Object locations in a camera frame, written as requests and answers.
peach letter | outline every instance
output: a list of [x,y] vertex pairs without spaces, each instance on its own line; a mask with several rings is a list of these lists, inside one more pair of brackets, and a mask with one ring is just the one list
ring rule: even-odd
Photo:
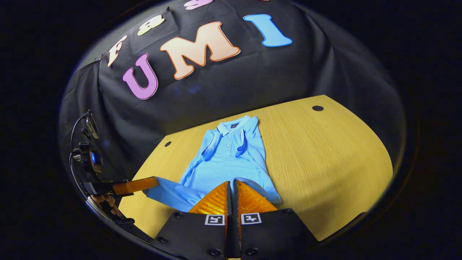
[[166,51],[172,60],[176,70],[175,79],[182,79],[194,71],[194,66],[186,64],[184,57],[199,66],[204,66],[207,47],[212,53],[210,60],[214,62],[236,56],[241,52],[226,38],[220,28],[221,25],[221,22],[211,22],[199,27],[195,42],[175,37],[160,46],[160,50]]
[[122,41],[127,39],[127,36],[125,35],[120,39],[112,48],[109,50],[109,62],[108,62],[108,67],[111,66],[111,64],[117,59],[117,56],[119,54],[116,51],[119,51],[122,48]]

blue polo shirt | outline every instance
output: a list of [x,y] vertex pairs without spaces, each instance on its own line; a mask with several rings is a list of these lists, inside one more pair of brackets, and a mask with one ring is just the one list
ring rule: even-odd
[[181,211],[189,211],[201,198],[225,181],[238,179],[271,203],[281,203],[266,164],[258,118],[223,122],[207,130],[201,148],[179,183],[162,178],[146,195]]

yellow letter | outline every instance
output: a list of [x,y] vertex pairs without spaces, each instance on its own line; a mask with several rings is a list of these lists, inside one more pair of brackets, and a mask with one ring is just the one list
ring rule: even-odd
[[140,30],[138,31],[138,36],[141,36],[145,33],[147,33],[147,31],[149,31],[151,28],[154,28],[156,27],[157,25],[161,24],[165,19],[162,18],[162,15],[158,15],[154,18],[151,18],[149,19],[147,22],[143,23],[141,26],[140,26]]
[[199,27],[195,42],[176,37],[160,46],[160,50],[166,51],[172,60],[176,70],[175,79],[182,79],[194,71],[194,66],[187,65],[183,56],[199,66],[205,65],[207,46],[212,53],[210,60],[214,62],[236,56],[241,52],[238,47],[230,43],[220,26],[221,22],[212,22]]
[[125,35],[120,39],[112,48],[109,50],[109,62],[108,62],[108,67],[111,66],[111,64],[117,59],[117,56],[119,56],[116,51],[119,51],[122,48],[122,41],[127,39],[127,36]]

hand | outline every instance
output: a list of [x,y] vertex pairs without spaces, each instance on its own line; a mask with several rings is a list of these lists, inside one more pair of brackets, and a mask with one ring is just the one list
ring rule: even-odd
[[111,209],[111,213],[114,214],[114,215],[117,215],[119,217],[122,217],[122,213],[120,213],[119,209],[117,208],[116,205],[114,205],[116,203],[116,200],[114,199],[114,197],[112,196],[109,196],[109,195],[106,195],[106,196],[103,196],[103,195],[92,195],[91,198],[99,205],[101,202],[103,201],[107,201],[109,203],[109,206],[112,207]]

foam letter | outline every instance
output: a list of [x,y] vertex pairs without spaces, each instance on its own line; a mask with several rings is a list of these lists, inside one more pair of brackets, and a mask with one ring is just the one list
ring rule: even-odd
[[292,40],[285,37],[271,21],[267,14],[252,14],[244,16],[244,20],[252,22],[261,32],[265,39],[261,42],[266,47],[280,47],[289,45]]
[[182,79],[194,71],[194,66],[187,65],[184,57],[199,66],[205,65],[207,46],[212,53],[210,60],[214,62],[236,56],[241,52],[238,47],[230,43],[220,26],[221,22],[212,22],[199,27],[195,42],[176,37],[160,46],[160,50],[166,51],[172,60],[176,70],[175,79]]
[[109,62],[108,62],[108,67],[111,66],[111,64],[117,59],[117,56],[119,54],[116,51],[119,51],[122,48],[122,41],[127,39],[127,36],[125,35],[120,39],[112,48],[109,50]]
[[213,0],[191,0],[184,4],[184,6],[186,7],[186,10],[193,10],[206,4],[210,4],[212,2]]
[[158,15],[156,17],[153,17],[149,19],[147,22],[143,23],[140,26],[140,30],[138,31],[138,36],[141,36],[145,33],[147,33],[151,28],[156,27],[157,25],[161,24],[165,19],[162,18],[162,15]]
[[123,75],[123,81],[128,84],[130,90],[135,94],[135,96],[141,100],[150,98],[157,90],[157,77],[154,74],[154,70],[151,68],[151,65],[147,62],[148,54],[143,54],[136,62],[135,65],[141,67],[144,75],[148,80],[147,87],[141,88],[141,86],[136,81],[133,76],[133,68],[129,68]]

